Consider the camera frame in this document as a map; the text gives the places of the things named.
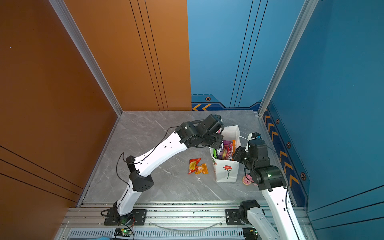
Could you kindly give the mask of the green Lay's chips bag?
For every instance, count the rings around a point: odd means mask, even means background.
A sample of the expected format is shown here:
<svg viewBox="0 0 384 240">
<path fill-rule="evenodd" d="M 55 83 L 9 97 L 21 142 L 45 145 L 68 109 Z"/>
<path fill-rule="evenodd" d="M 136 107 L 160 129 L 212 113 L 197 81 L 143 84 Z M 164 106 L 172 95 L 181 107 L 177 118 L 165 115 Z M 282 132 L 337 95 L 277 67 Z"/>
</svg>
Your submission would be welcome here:
<svg viewBox="0 0 384 240">
<path fill-rule="evenodd" d="M 213 157 L 214 157 L 214 159 L 217 159 L 217 151 L 216 151 L 216 149 L 212 149 L 213 150 Z"/>
</svg>

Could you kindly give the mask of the orange Fox's fruits candy bag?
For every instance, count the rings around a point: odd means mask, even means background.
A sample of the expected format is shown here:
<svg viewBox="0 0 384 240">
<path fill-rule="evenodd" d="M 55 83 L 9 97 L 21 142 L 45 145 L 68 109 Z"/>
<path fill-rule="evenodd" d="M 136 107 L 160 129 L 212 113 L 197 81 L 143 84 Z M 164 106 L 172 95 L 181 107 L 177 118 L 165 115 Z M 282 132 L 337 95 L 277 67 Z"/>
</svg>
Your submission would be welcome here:
<svg viewBox="0 0 384 240">
<path fill-rule="evenodd" d="M 232 143 L 231 143 L 231 155 L 229 157 L 230 160 L 233 159 L 233 155 L 234 155 L 234 153 L 236 151 L 236 148 L 237 148 L 237 142 L 236 142 L 236 140 L 232 140 Z"/>
</svg>

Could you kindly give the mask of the white floral paper bag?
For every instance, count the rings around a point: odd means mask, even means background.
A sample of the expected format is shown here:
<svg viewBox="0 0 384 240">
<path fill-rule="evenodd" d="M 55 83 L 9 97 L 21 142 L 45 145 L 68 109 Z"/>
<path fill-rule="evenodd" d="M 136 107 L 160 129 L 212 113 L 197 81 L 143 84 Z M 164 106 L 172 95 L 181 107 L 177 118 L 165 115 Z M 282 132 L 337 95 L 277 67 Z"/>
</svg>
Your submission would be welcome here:
<svg viewBox="0 0 384 240">
<path fill-rule="evenodd" d="M 223 141 L 236 140 L 237 148 L 241 147 L 241 135 L 238 125 L 225 127 L 219 133 L 223 135 Z M 210 155 L 213 162 L 215 179 L 218 183 L 234 183 L 237 181 L 240 163 L 235 160 L 218 160 L 213 157 L 213 150 L 210 148 Z"/>
</svg>

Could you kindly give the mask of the purple white snack packet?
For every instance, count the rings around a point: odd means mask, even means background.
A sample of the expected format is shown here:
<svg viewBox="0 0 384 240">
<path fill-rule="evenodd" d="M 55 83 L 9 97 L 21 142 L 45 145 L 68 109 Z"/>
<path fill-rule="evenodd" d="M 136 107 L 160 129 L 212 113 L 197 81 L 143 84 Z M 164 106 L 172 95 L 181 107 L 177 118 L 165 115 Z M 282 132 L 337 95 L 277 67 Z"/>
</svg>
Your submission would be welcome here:
<svg viewBox="0 0 384 240">
<path fill-rule="evenodd" d="M 222 160 L 223 155 L 224 155 L 224 151 L 225 151 L 224 141 L 222 141 L 221 145 L 219 146 L 218 149 L 216 149 L 216 151 L 217 151 L 217 159 Z"/>
</svg>

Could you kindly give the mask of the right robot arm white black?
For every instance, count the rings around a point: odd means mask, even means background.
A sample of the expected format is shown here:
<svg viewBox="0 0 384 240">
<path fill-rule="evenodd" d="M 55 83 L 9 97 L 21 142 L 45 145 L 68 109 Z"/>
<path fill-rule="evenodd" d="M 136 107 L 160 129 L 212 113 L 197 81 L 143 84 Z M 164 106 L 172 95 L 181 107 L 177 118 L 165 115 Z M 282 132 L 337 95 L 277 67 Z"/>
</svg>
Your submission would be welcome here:
<svg viewBox="0 0 384 240">
<path fill-rule="evenodd" d="M 236 149 L 233 159 L 249 170 L 251 182 L 258 185 L 275 221 L 266 219 L 255 200 L 243 201 L 240 219 L 252 225 L 262 240 L 304 240 L 304 235 L 289 197 L 289 186 L 280 168 L 270 163 L 268 146 L 260 136 L 250 136 L 246 147 Z"/>
</svg>

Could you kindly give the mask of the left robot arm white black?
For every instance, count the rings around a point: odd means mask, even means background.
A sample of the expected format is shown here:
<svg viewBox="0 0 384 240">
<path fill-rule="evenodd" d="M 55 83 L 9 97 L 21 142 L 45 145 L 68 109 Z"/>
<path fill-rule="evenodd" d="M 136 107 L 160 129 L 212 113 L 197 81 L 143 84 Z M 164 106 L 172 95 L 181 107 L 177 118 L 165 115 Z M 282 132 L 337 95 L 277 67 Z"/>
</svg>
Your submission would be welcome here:
<svg viewBox="0 0 384 240">
<path fill-rule="evenodd" d="M 130 171 L 129 181 L 122 197 L 113 206 L 114 214 L 118 217 L 131 214 L 142 192 L 153 187 L 151 173 L 161 164 L 189 148 L 218 149 L 224 140 L 224 136 L 219 133 L 224 129 L 222 117 L 215 114 L 203 120 L 183 122 L 173 129 L 171 134 L 166 133 L 147 153 L 126 158 Z"/>
</svg>

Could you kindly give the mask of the red small snack packet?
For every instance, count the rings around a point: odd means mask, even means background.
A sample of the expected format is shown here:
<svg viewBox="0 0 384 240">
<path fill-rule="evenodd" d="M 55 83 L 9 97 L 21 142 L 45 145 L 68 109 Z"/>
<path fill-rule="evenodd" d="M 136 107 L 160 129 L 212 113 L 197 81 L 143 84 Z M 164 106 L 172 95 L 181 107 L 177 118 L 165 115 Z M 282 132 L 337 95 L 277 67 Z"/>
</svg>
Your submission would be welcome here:
<svg viewBox="0 0 384 240">
<path fill-rule="evenodd" d="M 191 174 L 196 171 L 198 163 L 201 161 L 201 159 L 192 159 L 189 160 L 189 171 L 188 174 Z"/>
</svg>

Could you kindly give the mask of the orange small candy packet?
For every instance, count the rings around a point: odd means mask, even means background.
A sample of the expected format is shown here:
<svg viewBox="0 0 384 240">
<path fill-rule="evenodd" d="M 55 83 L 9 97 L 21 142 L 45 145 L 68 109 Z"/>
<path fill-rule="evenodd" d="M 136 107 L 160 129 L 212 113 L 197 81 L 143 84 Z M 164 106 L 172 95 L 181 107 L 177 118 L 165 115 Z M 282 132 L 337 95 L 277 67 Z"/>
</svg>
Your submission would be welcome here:
<svg viewBox="0 0 384 240">
<path fill-rule="evenodd" d="M 208 171 L 208 166 L 207 164 L 202 164 L 200 166 L 196 166 L 195 168 L 195 174 L 196 175 L 199 175 L 199 174 L 209 174 L 209 171 Z"/>
</svg>

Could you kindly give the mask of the left electronics board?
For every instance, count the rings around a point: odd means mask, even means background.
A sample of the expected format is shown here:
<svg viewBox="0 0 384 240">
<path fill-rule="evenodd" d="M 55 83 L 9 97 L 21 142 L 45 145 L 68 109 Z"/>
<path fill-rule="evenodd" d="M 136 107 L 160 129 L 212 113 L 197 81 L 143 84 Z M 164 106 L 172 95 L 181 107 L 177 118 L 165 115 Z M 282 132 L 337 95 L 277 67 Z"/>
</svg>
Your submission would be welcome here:
<svg viewBox="0 0 384 240">
<path fill-rule="evenodd" d="M 128 228 L 116 228 L 114 232 L 114 238 L 116 239 L 131 239 L 135 238 L 134 233 Z"/>
</svg>

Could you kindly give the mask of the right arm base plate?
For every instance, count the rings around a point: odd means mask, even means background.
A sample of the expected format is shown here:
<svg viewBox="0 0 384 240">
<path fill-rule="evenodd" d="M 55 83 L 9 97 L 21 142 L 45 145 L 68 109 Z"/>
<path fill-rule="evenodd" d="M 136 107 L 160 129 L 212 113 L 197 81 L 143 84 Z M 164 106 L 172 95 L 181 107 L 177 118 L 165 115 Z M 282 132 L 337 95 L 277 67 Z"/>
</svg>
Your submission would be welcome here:
<svg viewBox="0 0 384 240">
<path fill-rule="evenodd" d="M 238 226 L 244 225 L 241 220 L 241 215 L 239 209 L 226 209 L 226 223 L 228 226 Z"/>
</svg>

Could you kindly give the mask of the aluminium front rail frame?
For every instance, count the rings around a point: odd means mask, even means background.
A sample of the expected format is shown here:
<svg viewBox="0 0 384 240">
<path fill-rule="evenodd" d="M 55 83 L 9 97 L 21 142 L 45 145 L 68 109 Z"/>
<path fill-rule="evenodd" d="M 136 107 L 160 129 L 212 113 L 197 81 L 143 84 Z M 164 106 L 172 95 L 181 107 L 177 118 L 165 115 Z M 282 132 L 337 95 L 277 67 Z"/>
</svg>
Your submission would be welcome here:
<svg viewBox="0 0 384 240">
<path fill-rule="evenodd" d="M 266 219 L 275 226 L 272 213 L 266 201 L 258 202 Z M 134 240 L 220 240 L 246 239 L 262 240 L 252 225 L 228 226 L 226 209 L 239 209 L 241 202 L 152 202 L 138 203 L 133 210 L 147 210 L 143 226 L 105 226 L 101 212 L 111 207 L 108 205 L 90 205 L 71 208 L 64 217 L 56 234 L 57 240 L 90 240 L 114 238 L 116 228 L 128 228 Z M 300 227 L 306 236 L 313 239 L 311 224 L 302 208 L 294 208 Z"/>
</svg>

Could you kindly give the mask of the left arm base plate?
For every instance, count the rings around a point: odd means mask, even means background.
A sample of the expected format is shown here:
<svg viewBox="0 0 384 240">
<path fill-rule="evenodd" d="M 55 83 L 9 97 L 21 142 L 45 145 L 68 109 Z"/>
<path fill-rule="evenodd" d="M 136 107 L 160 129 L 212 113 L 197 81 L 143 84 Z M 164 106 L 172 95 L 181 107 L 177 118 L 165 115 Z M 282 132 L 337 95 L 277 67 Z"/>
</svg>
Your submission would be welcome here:
<svg viewBox="0 0 384 240">
<path fill-rule="evenodd" d="M 136 209 L 133 210 L 130 214 L 120 216 L 113 208 L 110 208 L 102 211 L 101 216 L 105 218 L 105 226 L 143 226 L 146 221 L 147 210 Z"/>
</svg>

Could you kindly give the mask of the right aluminium corner post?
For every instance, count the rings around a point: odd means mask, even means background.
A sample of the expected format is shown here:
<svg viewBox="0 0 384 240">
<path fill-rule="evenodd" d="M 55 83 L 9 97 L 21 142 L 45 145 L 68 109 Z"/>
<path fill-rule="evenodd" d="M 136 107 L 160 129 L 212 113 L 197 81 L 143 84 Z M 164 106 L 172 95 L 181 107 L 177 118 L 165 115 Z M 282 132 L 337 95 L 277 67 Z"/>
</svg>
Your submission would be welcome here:
<svg viewBox="0 0 384 240">
<path fill-rule="evenodd" d="M 275 69 L 275 72 L 271 78 L 271 81 L 267 87 L 262 103 L 259 107 L 258 114 L 262 117 L 270 104 L 272 97 L 286 71 L 286 68 L 296 50 L 296 47 L 313 15 L 313 12 L 318 4 L 319 0 L 306 0 L 302 6 L 299 16 L 292 29 L 290 37 Z"/>
</svg>

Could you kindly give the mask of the aluminium corner post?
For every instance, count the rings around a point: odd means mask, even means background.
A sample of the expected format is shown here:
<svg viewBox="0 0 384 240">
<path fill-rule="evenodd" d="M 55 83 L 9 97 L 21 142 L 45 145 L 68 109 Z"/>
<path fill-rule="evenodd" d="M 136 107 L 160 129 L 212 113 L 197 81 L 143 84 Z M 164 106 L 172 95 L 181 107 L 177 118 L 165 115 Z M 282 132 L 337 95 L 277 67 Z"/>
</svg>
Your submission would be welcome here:
<svg viewBox="0 0 384 240">
<path fill-rule="evenodd" d="M 313 12 L 318 4 L 319 0 L 306 0 L 302 6 L 299 16 L 292 29 L 290 37 L 275 69 L 275 72 L 271 78 L 271 81 L 267 87 L 262 103 L 259 107 L 258 114 L 262 117 L 270 104 L 272 97 L 286 71 L 286 68 L 296 50 L 296 47 L 313 15 Z"/>
<path fill-rule="evenodd" d="M 123 113 L 123 109 L 120 106 L 115 94 L 113 93 L 112 88 L 110 87 L 105 75 L 97 63 L 97 60 L 95 59 L 79 27 L 72 17 L 66 3 L 62 0 L 49 0 L 49 2 L 59 17 L 61 23 L 65 27 L 66 31 L 68 32 L 79 53 L 81 54 L 89 70 L 96 79 L 101 90 L 105 94 L 113 110 L 117 116 L 120 117 Z"/>
</svg>

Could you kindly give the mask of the left aluminium corner post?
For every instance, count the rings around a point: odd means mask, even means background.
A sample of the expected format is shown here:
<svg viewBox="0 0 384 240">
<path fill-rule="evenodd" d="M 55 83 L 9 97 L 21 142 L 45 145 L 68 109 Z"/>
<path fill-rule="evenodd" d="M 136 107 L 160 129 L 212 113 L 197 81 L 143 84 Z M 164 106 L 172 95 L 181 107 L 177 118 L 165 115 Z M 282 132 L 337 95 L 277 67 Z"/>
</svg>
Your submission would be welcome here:
<svg viewBox="0 0 384 240">
<path fill-rule="evenodd" d="M 97 60 L 95 59 L 79 27 L 72 17 L 66 3 L 62 0 L 49 0 L 49 2 L 59 17 L 61 23 L 65 27 L 66 31 L 68 32 L 79 53 L 81 54 L 89 70 L 96 79 L 101 90 L 105 94 L 113 110 L 117 116 L 120 117 L 123 113 L 123 109 L 120 106 L 115 94 L 113 93 L 112 88 L 110 87 L 105 75 L 97 63 Z"/>
</svg>

